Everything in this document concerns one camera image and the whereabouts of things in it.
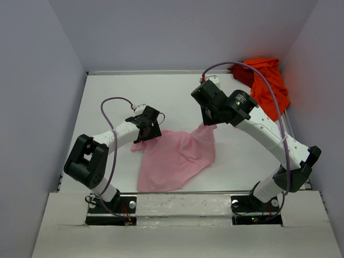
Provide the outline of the pink t shirt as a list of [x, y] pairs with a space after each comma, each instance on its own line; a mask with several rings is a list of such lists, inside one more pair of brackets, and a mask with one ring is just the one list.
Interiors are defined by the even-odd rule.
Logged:
[[133, 144], [132, 152], [142, 151], [137, 190], [174, 191], [216, 161], [216, 125], [200, 124], [191, 133], [164, 130], [162, 135]]

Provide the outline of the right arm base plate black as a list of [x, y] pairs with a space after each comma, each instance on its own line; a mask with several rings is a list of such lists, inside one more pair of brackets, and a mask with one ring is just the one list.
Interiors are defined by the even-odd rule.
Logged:
[[262, 203], [249, 195], [231, 196], [232, 225], [283, 225], [277, 197]]

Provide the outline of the dark red t shirt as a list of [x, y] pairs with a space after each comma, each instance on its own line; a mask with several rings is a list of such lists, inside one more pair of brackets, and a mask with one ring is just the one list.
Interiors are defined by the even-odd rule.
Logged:
[[253, 86], [254, 72], [250, 69], [239, 64], [233, 64], [228, 68], [228, 70], [232, 73], [235, 80], [243, 83], [250, 88]]

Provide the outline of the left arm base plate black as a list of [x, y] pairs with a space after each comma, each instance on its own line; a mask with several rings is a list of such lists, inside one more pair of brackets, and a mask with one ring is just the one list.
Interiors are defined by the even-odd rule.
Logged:
[[121, 194], [119, 203], [112, 212], [110, 204], [104, 207], [100, 200], [90, 194], [85, 197], [88, 205], [85, 223], [89, 226], [136, 226], [137, 195]]

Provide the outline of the orange t shirt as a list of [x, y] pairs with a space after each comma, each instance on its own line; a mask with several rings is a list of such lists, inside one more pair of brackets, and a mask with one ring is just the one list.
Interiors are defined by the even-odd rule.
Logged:
[[[288, 99], [288, 90], [284, 85], [279, 70], [279, 59], [255, 58], [245, 60], [244, 63], [255, 68], [267, 80], [277, 100], [279, 111], [282, 114], [289, 106], [290, 100]], [[258, 105], [271, 120], [278, 120], [277, 109], [269, 88], [256, 72], [254, 72], [254, 84], [250, 89], [250, 95], [257, 101]]]

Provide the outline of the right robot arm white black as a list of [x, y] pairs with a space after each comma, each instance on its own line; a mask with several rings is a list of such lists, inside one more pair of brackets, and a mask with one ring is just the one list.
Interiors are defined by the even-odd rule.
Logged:
[[234, 90], [227, 96], [216, 83], [207, 80], [191, 96], [200, 105], [204, 125], [231, 124], [254, 138], [280, 162], [274, 174], [256, 183], [250, 191], [247, 204], [252, 210], [261, 210], [284, 191], [297, 192], [309, 179], [321, 149], [305, 146], [281, 133], [280, 127], [248, 93]]

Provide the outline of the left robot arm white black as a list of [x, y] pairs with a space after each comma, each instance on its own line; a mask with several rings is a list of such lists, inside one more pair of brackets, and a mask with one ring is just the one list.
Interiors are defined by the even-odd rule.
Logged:
[[105, 177], [108, 156], [117, 155], [118, 148], [126, 144], [160, 137], [159, 114], [142, 105], [115, 129], [91, 137], [81, 134], [70, 151], [64, 173], [91, 190], [106, 212], [114, 212], [120, 203], [120, 191], [112, 185], [112, 179]]

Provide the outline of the metal rail table back edge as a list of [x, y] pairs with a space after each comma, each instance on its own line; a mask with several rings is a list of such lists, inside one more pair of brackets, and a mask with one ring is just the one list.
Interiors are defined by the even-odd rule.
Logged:
[[109, 70], [109, 71], [87, 71], [88, 76], [105, 75], [174, 75], [174, 74], [196, 74], [201, 75], [202, 70]]

